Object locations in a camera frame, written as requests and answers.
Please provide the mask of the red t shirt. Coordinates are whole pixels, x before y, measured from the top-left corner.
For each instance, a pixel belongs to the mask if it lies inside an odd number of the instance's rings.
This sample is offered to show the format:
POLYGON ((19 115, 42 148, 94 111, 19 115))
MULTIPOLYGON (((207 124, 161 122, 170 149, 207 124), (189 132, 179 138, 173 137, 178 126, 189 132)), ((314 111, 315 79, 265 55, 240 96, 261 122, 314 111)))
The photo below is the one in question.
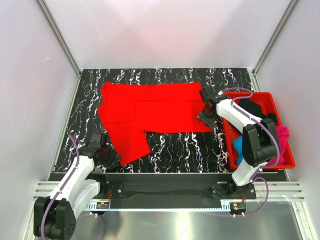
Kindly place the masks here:
POLYGON ((148 155, 146 132, 161 134, 208 133, 197 118, 204 103, 201 84, 127 85, 105 83, 97 110, 124 166, 148 155))

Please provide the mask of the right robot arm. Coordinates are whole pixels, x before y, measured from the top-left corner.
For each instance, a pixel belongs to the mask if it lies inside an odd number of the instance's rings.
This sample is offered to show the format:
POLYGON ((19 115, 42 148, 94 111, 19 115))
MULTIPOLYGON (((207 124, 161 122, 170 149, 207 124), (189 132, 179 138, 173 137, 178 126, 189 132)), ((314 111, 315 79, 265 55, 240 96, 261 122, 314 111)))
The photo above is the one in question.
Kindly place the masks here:
POLYGON ((215 93, 213 87, 205 86, 200 91, 204 108, 198 114, 199 121, 213 128, 217 117, 224 118, 242 134, 242 156, 244 160, 231 175, 227 185, 228 195, 239 198, 245 186, 273 159, 280 159, 280 148, 275 122, 262 119, 240 107, 225 91, 215 93))

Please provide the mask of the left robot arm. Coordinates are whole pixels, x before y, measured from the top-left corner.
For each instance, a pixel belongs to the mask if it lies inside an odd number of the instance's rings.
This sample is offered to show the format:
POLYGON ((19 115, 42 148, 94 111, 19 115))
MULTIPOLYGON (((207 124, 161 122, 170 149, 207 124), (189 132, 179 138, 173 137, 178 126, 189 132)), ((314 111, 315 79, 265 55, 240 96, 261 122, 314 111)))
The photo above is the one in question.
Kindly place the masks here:
POLYGON ((108 210, 112 190, 98 165, 116 162, 117 153, 107 145, 107 134, 94 133, 87 143, 72 135, 69 139, 76 156, 70 169, 58 185, 47 195, 36 199, 33 207, 33 235, 42 240, 69 240, 72 238, 81 212, 94 198, 107 198, 96 207, 108 210))

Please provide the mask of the red plastic bin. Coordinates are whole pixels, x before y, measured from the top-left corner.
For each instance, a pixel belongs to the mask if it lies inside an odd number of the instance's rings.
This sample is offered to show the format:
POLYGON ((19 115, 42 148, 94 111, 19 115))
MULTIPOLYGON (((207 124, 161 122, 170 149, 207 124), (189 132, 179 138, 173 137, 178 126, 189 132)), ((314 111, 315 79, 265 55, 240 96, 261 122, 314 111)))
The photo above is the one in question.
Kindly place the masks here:
MULTIPOLYGON (((262 112, 264 114, 268 114, 268 113, 274 113, 277 116, 278 119, 278 123, 276 123, 276 126, 278 125, 282 125, 282 121, 280 118, 280 115, 278 113, 276 104, 274 102, 274 99, 271 95, 271 93, 269 92, 255 92, 253 93, 253 96, 249 98, 249 100, 251 100, 252 102, 255 102, 257 104, 259 104, 262 108, 262 112)), ((226 149, 228 152, 228 165, 229 168, 232 170, 237 169, 238 165, 237 165, 237 157, 238 154, 233 146, 233 141, 238 138, 239 136, 241 136, 240 132, 234 128, 226 119, 222 120, 223 122, 223 132, 225 133, 225 141, 226 141, 226 149)), ((283 166, 278 166, 278 167, 274 167, 274 170, 281 170, 281 169, 292 169, 296 166, 290 145, 287 141, 287 145, 286 145, 286 150, 287 153, 290 155, 291 160, 292 160, 292 166, 290 165, 283 165, 283 166)))

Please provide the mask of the blue t shirt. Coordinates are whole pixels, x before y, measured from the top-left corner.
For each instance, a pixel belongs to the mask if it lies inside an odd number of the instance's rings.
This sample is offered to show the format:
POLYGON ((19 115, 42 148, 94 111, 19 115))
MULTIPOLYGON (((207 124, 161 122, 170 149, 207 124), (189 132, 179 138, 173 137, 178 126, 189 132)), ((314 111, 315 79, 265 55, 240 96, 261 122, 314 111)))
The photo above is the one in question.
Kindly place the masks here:
POLYGON ((237 137, 234 141, 233 141, 233 147, 236 150, 238 157, 236 160, 236 164, 240 165, 241 162, 244 160, 243 154, 242 154, 242 141, 243 141, 243 137, 239 136, 237 137))

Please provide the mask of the black t shirt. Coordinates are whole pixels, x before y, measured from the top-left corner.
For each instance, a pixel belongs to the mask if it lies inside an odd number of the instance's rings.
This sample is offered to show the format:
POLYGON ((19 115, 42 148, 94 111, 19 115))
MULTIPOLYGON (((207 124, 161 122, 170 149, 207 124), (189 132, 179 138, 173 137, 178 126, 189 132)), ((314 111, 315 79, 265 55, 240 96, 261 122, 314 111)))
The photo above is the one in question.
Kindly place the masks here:
POLYGON ((248 98, 241 99, 238 103, 238 105, 249 112, 250 114, 259 117, 261 119, 271 119, 273 120, 276 124, 278 123, 278 118, 275 113, 267 113, 264 114, 262 111, 262 108, 259 104, 249 100, 248 98))

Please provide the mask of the pink t shirt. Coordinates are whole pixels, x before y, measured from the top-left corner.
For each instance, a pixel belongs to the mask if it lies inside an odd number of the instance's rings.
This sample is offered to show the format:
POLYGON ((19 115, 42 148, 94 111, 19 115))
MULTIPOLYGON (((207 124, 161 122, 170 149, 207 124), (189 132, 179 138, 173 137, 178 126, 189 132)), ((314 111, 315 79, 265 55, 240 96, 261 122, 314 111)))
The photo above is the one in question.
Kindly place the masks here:
POLYGON ((292 166, 292 160, 290 155, 287 153, 287 142, 290 137, 290 131, 287 126, 283 126, 279 124, 276 126, 276 132, 278 136, 278 144, 279 144, 279 152, 280 157, 277 165, 273 167, 273 169, 278 166, 292 166))

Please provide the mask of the right yellow connector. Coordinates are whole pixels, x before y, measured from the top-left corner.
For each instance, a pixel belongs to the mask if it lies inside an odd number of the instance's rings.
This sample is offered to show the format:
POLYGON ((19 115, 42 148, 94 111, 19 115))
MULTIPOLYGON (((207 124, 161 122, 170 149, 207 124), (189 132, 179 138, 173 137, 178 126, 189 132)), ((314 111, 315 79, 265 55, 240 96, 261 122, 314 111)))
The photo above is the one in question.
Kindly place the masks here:
POLYGON ((231 209, 234 211, 245 210, 247 205, 245 202, 234 202, 230 205, 231 209))

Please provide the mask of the right aluminium frame post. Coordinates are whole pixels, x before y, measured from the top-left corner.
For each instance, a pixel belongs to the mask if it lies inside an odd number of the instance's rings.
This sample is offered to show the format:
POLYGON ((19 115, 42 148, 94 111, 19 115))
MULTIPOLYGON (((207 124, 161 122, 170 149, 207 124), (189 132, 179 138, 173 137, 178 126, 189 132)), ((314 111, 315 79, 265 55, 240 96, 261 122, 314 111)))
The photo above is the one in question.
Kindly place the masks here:
POLYGON ((281 33, 285 29, 290 17, 292 16, 293 12, 295 11, 296 7, 300 3, 299 0, 290 0, 287 7, 285 8, 280 20, 278 21, 270 39, 268 40, 261 56, 259 57, 257 63, 255 64, 254 68, 252 69, 252 73, 254 76, 258 75, 259 70, 263 66, 265 60, 269 56, 273 46, 275 45, 276 41, 280 37, 281 33))

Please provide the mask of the aluminium frame post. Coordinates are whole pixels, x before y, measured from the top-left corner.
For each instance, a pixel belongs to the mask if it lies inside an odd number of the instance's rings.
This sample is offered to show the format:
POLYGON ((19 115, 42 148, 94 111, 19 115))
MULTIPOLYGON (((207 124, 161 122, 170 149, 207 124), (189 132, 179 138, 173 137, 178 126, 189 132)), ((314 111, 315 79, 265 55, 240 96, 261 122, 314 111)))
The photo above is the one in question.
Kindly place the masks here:
POLYGON ((252 73, 254 76, 258 75, 259 70, 263 66, 265 60, 269 56, 273 46, 275 45, 276 41, 280 37, 281 33, 285 29, 290 17, 292 16, 293 12, 295 11, 296 7, 300 3, 299 0, 290 0, 287 7, 285 8, 280 20, 278 21, 270 39, 268 40, 261 56, 259 57, 257 63, 255 64, 254 68, 252 69, 252 73))
POLYGON ((49 28, 51 29, 57 43, 59 44, 62 52, 64 53, 68 63, 70 64, 72 70, 76 74, 77 77, 81 76, 82 70, 80 69, 79 65, 76 62, 70 48, 67 45, 65 38, 63 37, 60 28, 51 13, 47 3, 45 0, 35 0, 39 10, 41 11, 42 15, 44 16, 49 28))

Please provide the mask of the left aluminium frame post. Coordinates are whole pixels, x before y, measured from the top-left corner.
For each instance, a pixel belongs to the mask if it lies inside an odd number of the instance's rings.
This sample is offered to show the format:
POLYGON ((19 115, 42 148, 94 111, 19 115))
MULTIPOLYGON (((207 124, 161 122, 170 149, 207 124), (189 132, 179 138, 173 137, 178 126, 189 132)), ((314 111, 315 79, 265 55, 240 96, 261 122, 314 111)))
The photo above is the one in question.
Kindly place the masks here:
POLYGON ((45 0, 35 0, 39 10, 41 11, 42 15, 44 16, 49 28, 51 29, 57 43, 59 44, 62 52, 64 53, 68 63, 70 64, 72 70, 76 74, 77 77, 81 76, 82 70, 80 69, 79 65, 76 62, 70 48, 67 45, 65 38, 63 37, 60 28, 51 13, 47 3, 45 0))

